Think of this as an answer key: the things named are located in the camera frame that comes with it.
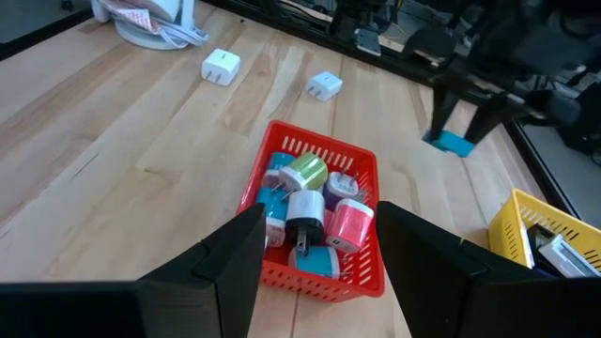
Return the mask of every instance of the wood grain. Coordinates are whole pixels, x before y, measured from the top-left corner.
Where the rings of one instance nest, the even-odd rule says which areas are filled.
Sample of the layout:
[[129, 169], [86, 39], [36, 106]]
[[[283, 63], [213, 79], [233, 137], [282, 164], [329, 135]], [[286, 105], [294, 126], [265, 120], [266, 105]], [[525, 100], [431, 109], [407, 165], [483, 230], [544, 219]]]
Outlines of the wood grain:
[[[1, 281], [132, 279], [173, 258], [234, 215], [272, 119], [373, 151], [383, 200], [482, 246], [512, 187], [540, 197], [503, 129], [467, 159], [422, 142], [429, 88], [203, 3], [196, 18], [202, 48], [144, 50], [90, 21], [0, 63]], [[228, 87], [198, 76], [214, 48], [242, 58]], [[322, 70], [344, 81], [327, 102], [303, 89]], [[261, 286], [249, 336], [409, 337], [386, 283], [342, 304]]]

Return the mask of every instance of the basket rim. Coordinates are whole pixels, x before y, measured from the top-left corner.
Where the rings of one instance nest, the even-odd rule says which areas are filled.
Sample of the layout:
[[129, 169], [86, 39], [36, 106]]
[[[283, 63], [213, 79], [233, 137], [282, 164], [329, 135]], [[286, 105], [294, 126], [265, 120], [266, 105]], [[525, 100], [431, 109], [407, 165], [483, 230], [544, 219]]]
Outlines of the basket rim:
[[[284, 122], [282, 120], [271, 120], [270, 123], [268, 124], [266, 130], [265, 130], [265, 134], [263, 135], [263, 140], [261, 141], [261, 145], [259, 146], [258, 152], [255, 155], [254, 158], [254, 163], [253, 163], [253, 167], [251, 168], [251, 173], [249, 174], [248, 180], [247, 180], [247, 184], [244, 187], [244, 193], [242, 194], [242, 196], [240, 197], [239, 200], [239, 204], [238, 207], [236, 209], [236, 214], [238, 215], [239, 213], [241, 213], [245, 207], [242, 205], [242, 201], [248, 199], [249, 197], [249, 193], [250, 193], [250, 186], [251, 186], [251, 182], [254, 181], [255, 176], [258, 175], [259, 171], [261, 168], [259, 168], [259, 160], [260, 158], [262, 158], [264, 156], [264, 152], [266, 151], [266, 145], [269, 142], [269, 138], [271, 135], [271, 132], [277, 128], [277, 127], [284, 127], [284, 128], [289, 128], [295, 131], [300, 131], [303, 132], [305, 134], [307, 134], [308, 136], [315, 136], [318, 138], [326, 138], [329, 141], [334, 141], [344, 147], [347, 148], [352, 148], [355, 151], [361, 152], [366, 156], [369, 156], [372, 159], [372, 168], [371, 171], [373, 173], [374, 179], [376, 181], [376, 185], [374, 187], [374, 195], [376, 197], [377, 200], [379, 200], [379, 177], [378, 177], [378, 160], [376, 158], [376, 155], [367, 149], [358, 147], [358, 146], [354, 146], [351, 144], [348, 144], [346, 142], [340, 141], [340, 140], [336, 140], [330, 136], [327, 135], [322, 135], [313, 131], [309, 131], [306, 130], [304, 128], [301, 127], [297, 127], [294, 126], [292, 124], [289, 124], [287, 122]], [[291, 267], [282, 265], [282, 264], [278, 264], [275, 262], [271, 262], [269, 260], [263, 259], [263, 268], [265, 267], [271, 267], [272, 269], [278, 269], [278, 270], [283, 270], [285, 273], [291, 273], [294, 275], [299, 276], [300, 278], [303, 279], [311, 279], [313, 281], [317, 281], [319, 283], [322, 284], [328, 284], [331, 285], [332, 287], [337, 287], [337, 288], [341, 288], [341, 289], [350, 289], [351, 292], [356, 292], [358, 294], [364, 295], [364, 296], [369, 296], [372, 298], [378, 298], [380, 296], [382, 296], [384, 294], [384, 261], [382, 260], [382, 253], [380, 251], [379, 248], [379, 241], [378, 238], [374, 238], [374, 240], [376, 241], [376, 248], [374, 248], [375, 250], [377, 250], [377, 270], [376, 273], [378, 274], [379, 277], [379, 283], [378, 286], [376, 288], [368, 288], [365, 286], [360, 286], [360, 285], [354, 285], [354, 284], [347, 284], [345, 282], [342, 281], [337, 281], [331, 278], [326, 278], [326, 277], [322, 277], [322, 276], [318, 276], [318, 275], [314, 275], [312, 273], [308, 273], [308, 272], [303, 272], [300, 271], [298, 269], [293, 269]]]
[[513, 188], [513, 189], [511, 190], [511, 194], [512, 194], [512, 197], [513, 197], [513, 199], [515, 200], [515, 203], [516, 203], [516, 211], [517, 211], [517, 215], [519, 215], [519, 200], [518, 200], [518, 198], [530, 199], [530, 200], [533, 200], [533, 201], [536, 201], [536, 202], [539, 202], [539, 203], [543, 203], [543, 204], [545, 204], [545, 206], [546, 206], [547, 208], [549, 208], [549, 209], [552, 209], [553, 211], [559, 212], [559, 213], [561, 213], [563, 216], [566, 216], [566, 217], [568, 217], [568, 218], [569, 218], [571, 221], [574, 221], [575, 223], [578, 223], [579, 225], [584, 225], [584, 226], [586, 226], [586, 227], [590, 228], [591, 230], [593, 230], [594, 232], [597, 232], [597, 233], [599, 233], [599, 234], [601, 235], [601, 230], [597, 229], [596, 227], [594, 227], [594, 226], [592, 226], [592, 225], [590, 225], [590, 224], [588, 224], [588, 223], [586, 223], [586, 222], [583, 222], [583, 221], [581, 221], [581, 220], [577, 219], [576, 217], [574, 217], [574, 216], [572, 216], [572, 215], [568, 214], [567, 212], [564, 212], [564, 211], [562, 211], [562, 210], [559, 210], [559, 209], [557, 209], [556, 207], [554, 207], [554, 206], [550, 205], [549, 203], [547, 203], [547, 202], [545, 202], [545, 201], [541, 201], [541, 200], [539, 200], [538, 198], [536, 198], [536, 197], [534, 197], [534, 196], [530, 195], [530, 194], [529, 194], [529, 193], [527, 193], [527, 192], [523, 192], [523, 191], [522, 191], [522, 190], [520, 190], [520, 189]]

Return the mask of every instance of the charger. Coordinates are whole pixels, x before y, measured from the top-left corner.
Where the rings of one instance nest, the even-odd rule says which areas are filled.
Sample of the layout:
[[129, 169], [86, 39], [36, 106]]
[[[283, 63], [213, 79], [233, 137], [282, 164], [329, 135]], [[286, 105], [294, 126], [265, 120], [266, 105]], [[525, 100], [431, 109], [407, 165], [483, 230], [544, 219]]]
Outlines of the charger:
[[340, 278], [338, 254], [332, 247], [313, 247], [306, 256], [298, 254], [297, 250], [292, 249], [288, 256], [288, 266], [335, 280]]
[[306, 152], [280, 170], [280, 184], [289, 192], [316, 190], [328, 179], [328, 165], [317, 155]]
[[338, 203], [326, 230], [326, 243], [346, 254], [357, 253], [367, 239], [374, 210], [350, 198]]
[[270, 188], [260, 188], [256, 203], [265, 204], [265, 233], [267, 245], [281, 247], [285, 239], [285, 219], [288, 211], [288, 201], [283, 198], [285, 192], [272, 192]]
[[320, 72], [307, 82], [307, 93], [320, 101], [327, 101], [338, 94], [342, 88], [342, 80], [329, 71]]
[[355, 177], [338, 172], [330, 173], [328, 182], [324, 185], [323, 196], [326, 199], [326, 209], [334, 211], [343, 198], [356, 198], [359, 194], [359, 184]]
[[217, 48], [203, 61], [200, 74], [216, 85], [228, 86], [239, 70], [240, 57]]
[[316, 191], [292, 192], [285, 218], [285, 236], [296, 242], [297, 250], [307, 255], [308, 246], [324, 239], [323, 195]]
[[261, 180], [262, 187], [275, 188], [280, 183], [280, 169], [294, 161], [294, 156], [283, 152], [274, 152], [271, 154], [270, 162], [267, 165], [267, 171]]

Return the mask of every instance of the red basket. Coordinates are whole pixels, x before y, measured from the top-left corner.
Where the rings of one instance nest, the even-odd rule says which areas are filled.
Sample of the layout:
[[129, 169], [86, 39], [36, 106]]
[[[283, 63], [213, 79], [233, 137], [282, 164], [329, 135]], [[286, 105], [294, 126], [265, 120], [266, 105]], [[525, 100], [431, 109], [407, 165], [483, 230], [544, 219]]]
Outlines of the red basket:
[[[357, 173], [359, 187], [366, 192], [365, 204], [376, 209], [379, 200], [378, 166], [372, 152], [282, 121], [271, 121], [256, 154], [237, 213], [254, 204], [270, 155], [276, 151], [295, 156], [310, 151], [321, 157], [330, 170], [345, 169], [348, 173]], [[384, 268], [373, 223], [367, 242], [358, 253], [338, 252], [340, 270], [349, 272], [338, 281], [288, 267], [290, 250], [292, 244], [288, 242], [281, 248], [267, 249], [261, 271], [262, 283], [331, 302], [359, 296], [380, 297], [384, 293]]]

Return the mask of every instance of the plastic basket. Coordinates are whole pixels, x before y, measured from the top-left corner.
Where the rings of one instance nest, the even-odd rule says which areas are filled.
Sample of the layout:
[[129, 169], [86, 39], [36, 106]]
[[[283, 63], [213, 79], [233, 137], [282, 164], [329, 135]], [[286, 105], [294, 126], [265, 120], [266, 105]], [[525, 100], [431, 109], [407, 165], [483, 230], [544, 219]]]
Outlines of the plastic basket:
[[[376, 209], [379, 200], [378, 166], [372, 152], [285, 122], [271, 121], [256, 154], [237, 213], [254, 203], [270, 155], [275, 151], [295, 156], [310, 151], [321, 157], [329, 170], [357, 173], [359, 187], [366, 192], [365, 204]], [[366, 244], [358, 253], [338, 252], [340, 270], [347, 274], [337, 281], [288, 267], [290, 250], [292, 244], [289, 242], [281, 248], [267, 249], [261, 271], [263, 284], [331, 302], [359, 296], [379, 297], [384, 293], [384, 268], [373, 223]]]
[[537, 223], [563, 235], [576, 251], [601, 271], [601, 231], [517, 189], [512, 190], [511, 196], [490, 223], [490, 250], [531, 268], [524, 246], [528, 238], [522, 229]]

